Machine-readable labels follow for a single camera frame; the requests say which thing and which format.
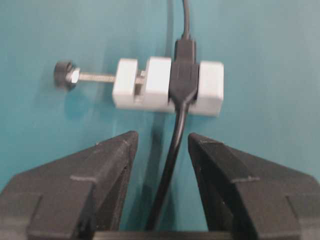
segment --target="black plastic part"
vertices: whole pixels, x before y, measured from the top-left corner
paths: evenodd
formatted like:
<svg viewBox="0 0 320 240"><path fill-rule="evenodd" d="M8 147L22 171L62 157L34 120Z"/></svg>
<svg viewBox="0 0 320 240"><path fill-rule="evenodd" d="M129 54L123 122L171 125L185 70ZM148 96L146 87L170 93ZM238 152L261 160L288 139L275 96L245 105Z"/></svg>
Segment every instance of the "black plastic part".
<svg viewBox="0 0 320 240"><path fill-rule="evenodd" d="M0 240L118 230L137 144L130 131L14 176L0 194Z"/></svg>
<svg viewBox="0 0 320 240"><path fill-rule="evenodd" d="M312 176L195 133L188 146L210 231L320 239L320 185Z"/></svg>
<svg viewBox="0 0 320 240"><path fill-rule="evenodd" d="M229 232L96 232L93 240L233 240Z"/></svg>
<svg viewBox="0 0 320 240"><path fill-rule="evenodd" d="M57 88L63 88L68 91L75 88L76 84L72 83L67 78L67 74L70 73L75 66L71 61L59 61L56 63L53 77L54 77L54 83Z"/></svg>
<svg viewBox="0 0 320 240"><path fill-rule="evenodd" d="M198 92L199 64L196 63L196 43L179 39L175 43L175 61L171 64L169 98L176 110L192 103Z"/></svg>

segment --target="black cable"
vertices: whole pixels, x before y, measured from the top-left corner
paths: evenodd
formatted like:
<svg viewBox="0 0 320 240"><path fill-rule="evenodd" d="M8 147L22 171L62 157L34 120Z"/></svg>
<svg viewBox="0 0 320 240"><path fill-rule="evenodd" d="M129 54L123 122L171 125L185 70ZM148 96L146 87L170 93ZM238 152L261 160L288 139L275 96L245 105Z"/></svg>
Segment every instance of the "black cable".
<svg viewBox="0 0 320 240"><path fill-rule="evenodd" d="M175 126L160 185L145 227L147 231L156 227L175 169L189 105L197 98L199 65L196 63L196 43L190 39L188 1L182 2L184 33L175 42L175 59L171 64L169 82L169 99L174 103L176 112Z"/></svg>
<svg viewBox="0 0 320 240"><path fill-rule="evenodd" d="M163 202L167 195L169 184L175 169L175 164L181 144L181 139L184 133L185 120L188 114L188 107L183 107L176 112L174 132L171 139L168 155L161 177L160 185L156 192L155 200L152 205L152 209L147 220L145 229L147 231L153 230L156 226L157 219L159 218Z"/></svg>
<svg viewBox="0 0 320 240"><path fill-rule="evenodd" d="M190 16L189 16L189 4L188 0L182 0L183 11L184 11L184 32L182 37L184 39L189 39L190 37Z"/></svg>

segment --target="metal bolt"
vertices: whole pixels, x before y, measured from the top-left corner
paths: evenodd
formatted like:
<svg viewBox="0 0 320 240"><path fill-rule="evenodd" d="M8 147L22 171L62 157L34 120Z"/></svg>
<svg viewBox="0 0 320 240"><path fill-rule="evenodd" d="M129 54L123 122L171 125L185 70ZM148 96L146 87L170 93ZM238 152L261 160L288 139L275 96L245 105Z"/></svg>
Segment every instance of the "metal bolt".
<svg viewBox="0 0 320 240"><path fill-rule="evenodd" d="M143 85L145 82L145 71L139 70L135 79L136 85ZM72 62L57 62L54 69L54 81L57 87L73 89L78 81L114 83L116 77L112 74L97 74L89 72L80 72L80 68Z"/></svg>

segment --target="white clamp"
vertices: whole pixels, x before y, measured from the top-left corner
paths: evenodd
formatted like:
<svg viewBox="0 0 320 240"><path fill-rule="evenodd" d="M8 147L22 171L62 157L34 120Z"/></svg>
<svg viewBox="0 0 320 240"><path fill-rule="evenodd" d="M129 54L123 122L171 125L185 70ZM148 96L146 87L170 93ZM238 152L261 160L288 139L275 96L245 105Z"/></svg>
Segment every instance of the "white clamp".
<svg viewBox="0 0 320 240"><path fill-rule="evenodd" d="M112 98L120 109L173 112L169 101L171 58L151 57L146 65L143 84L136 84L138 61L120 59L113 85ZM198 92L189 113L217 116L224 100L224 65L202 61L199 66Z"/></svg>

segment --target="teal surface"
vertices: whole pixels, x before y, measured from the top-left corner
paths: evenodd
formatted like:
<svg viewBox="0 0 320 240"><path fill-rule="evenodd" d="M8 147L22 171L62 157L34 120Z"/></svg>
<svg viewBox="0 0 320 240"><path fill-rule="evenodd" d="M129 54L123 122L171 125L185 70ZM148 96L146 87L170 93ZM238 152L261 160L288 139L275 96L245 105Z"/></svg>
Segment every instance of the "teal surface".
<svg viewBox="0 0 320 240"><path fill-rule="evenodd" d="M224 63L219 117L191 115L159 230L206 230L187 135L197 132L320 179L320 1L191 0L199 61ZM181 1L0 1L0 189L14 174L128 130L139 133L121 229L141 230L174 115L115 109L112 86L57 90L53 69L115 73L120 58L172 56Z"/></svg>

